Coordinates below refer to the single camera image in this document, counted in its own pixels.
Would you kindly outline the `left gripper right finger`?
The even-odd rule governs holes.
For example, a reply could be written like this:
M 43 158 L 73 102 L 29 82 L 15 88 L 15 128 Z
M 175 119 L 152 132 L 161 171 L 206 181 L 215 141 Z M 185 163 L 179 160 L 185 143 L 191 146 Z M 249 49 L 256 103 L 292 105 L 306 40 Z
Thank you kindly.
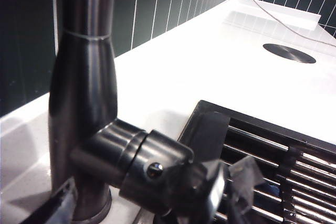
M 253 206 L 255 186 L 263 184 L 265 180 L 251 156 L 235 162 L 228 171 L 231 179 L 228 190 L 228 212 L 230 215 L 243 215 Z

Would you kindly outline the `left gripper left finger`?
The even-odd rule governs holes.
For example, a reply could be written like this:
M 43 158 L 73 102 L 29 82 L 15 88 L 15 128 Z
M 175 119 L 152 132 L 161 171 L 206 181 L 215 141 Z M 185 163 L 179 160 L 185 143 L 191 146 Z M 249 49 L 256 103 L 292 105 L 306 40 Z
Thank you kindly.
M 75 180 L 69 178 L 44 204 L 21 223 L 71 223 L 77 198 Z

